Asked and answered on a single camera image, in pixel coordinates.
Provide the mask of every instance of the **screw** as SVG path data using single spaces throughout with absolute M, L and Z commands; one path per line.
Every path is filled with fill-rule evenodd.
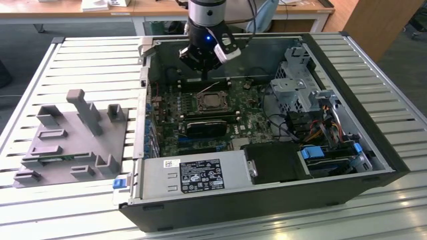
M 257 177 L 257 173 L 255 173 L 255 170 L 254 170 L 254 169 L 251 169 L 251 170 L 249 171 L 249 174 L 250 174 L 250 176 L 251 176 L 253 178 Z

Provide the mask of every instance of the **gray block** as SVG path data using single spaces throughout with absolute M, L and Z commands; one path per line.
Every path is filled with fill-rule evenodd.
M 75 108 L 78 109 L 81 118 L 85 121 L 90 131 L 93 132 L 94 136 L 101 136 L 103 134 L 103 128 L 99 124 L 99 117 L 94 114 L 94 111 L 98 112 L 97 108 L 91 107 L 85 100 L 86 92 L 82 89 L 73 89 L 69 91 L 67 94 L 67 102 L 74 104 Z
M 82 165 L 82 166 L 73 166 L 70 174 L 77 178 L 77 179 L 87 179 L 93 178 L 95 175 L 95 172 L 90 165 Z
M 117 162 L 115 157 L 110 154 L 107 161 L 105 161 L 102 156 L 97 157 L 95 167 L 103 175 L 111 175 L 118 172 L 121 165 Z
M 54 130 L 46 130 L 38 132 L 38 138 L 41 140 L 47 139 L 58 139 L 58 138 L 66 138 L 67 137 L 67 131 L 65 129 L 54 129 Z
M 110 104 L 107 108 L 107 114 L 113 123 L 127 121 L 121 104 Z
M 29 153 L 22 160 L 22 170 L 35 170 L 43 178 L 38 182 L 15 182 L 15 188 L 35 187 L 54 184 L 75 183 L 93 180 L 114 179 L 121 174 L 123 150 L 127 133 L 129 109 L 122 109 L 125 121 L 111 122 L 109 110 L 99 110 L 99 125 L 105 130 L 103 135 L 94 136 L 89 127 L 82 122 L 78 112 L 65 112 L 54 117 L 58 122 L 57 130 L 67 132 L 66 137 L 39 138 L 46 133 L 55 133 L 54 129 L 47 128 L 43 124 L 39 126 L 35 138 L 30 146 Z M 55 150 L 47 151 L 45 147 L 62 147 L 62 153 L 55 154 Z M 43 155 L 33 155 L 33 150 L 43 149 Z M 102 157 L 107 166 L 99 163 L 97 166 L 97 158 Z M 71 175 L 71 168 L 75 166 L 89 165 L 95 172 L 95 175 L 89 178 L 77 178 Z
M 87 153 L 79 154 L 79 156 L 75 156 L 74 159 L 78 161 L 78 163 L 89 164 L 90 162 L 95 163 L 97 157 L 98 156 L 94 154 L 94 152 L 87 152 Z
M 18 181 L 22 184 L 37 183 L 41 181 L 41 178 L 42 175 L 34 170 L 19 171 L 14 177 L 15 181 Z
M 62 112 L 55 105 L 42 106 L 37 118 L 47 128 L 57 128 L 59 123 L 55 118 L 62 116 Z
M 91 112 L 93 112 L 93 114 L 94 114 L 94 116 L 97 118 L 97 121 L 101 121 L 102 120 L 102 115 L 101 115 L 99 110 L 97 109 L 97 106 L 95 106 L 94 102 L 91 102 L 89 104 L 89 109 L 91 110 Z
M 23 159 L 21 161 L 21 164 L 29 169 L 34 169 L 45 166 L 45 163 L 39 159 L 26 159 L 26 160 Z
M 31 148 L 30 154 L 33 156 L 49 156 L 59 155 L 63 152 L 63 148 L 59 145 L 54 146 L 35 146 Z

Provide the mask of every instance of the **wooden cabinet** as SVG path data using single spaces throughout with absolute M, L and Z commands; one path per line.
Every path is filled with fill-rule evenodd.
M 349 32 L 370 58 L 378 61 L 425 0 L 330 1 L 335 12 L 323 32 Z

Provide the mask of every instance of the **white box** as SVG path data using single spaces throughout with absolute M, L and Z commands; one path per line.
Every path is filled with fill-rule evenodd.
M 110 6 L 127 7 L 131 0 L 109 0 Z
M 82 12 L 109 10 L 109 0 L 82 0 Z

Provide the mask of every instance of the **green circuit board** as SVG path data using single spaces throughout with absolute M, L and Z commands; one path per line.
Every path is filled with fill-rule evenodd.
M 261 108 L 265 86 L 249 87 L 250 83 L 245 78 L 237 79 L 223 91 L 227 107 L 239 111 L 237 123 L 227 124 L 223 136 L 198 139 L 186 136 L 186 123 L 181 121 L 181 115 L 199 113 L 198 92 L 183 93 L 173 86 L 161 88 L 162 101 L 159 99 L 154 103 L 154 109 L 162 157 L 194 154 L 194 150 L 199 150 L 198 153 L 231 151 L 237 148 L 234 140 L 238 139 L 245 139 L 249 143 L 266 143 L 274 140 Z

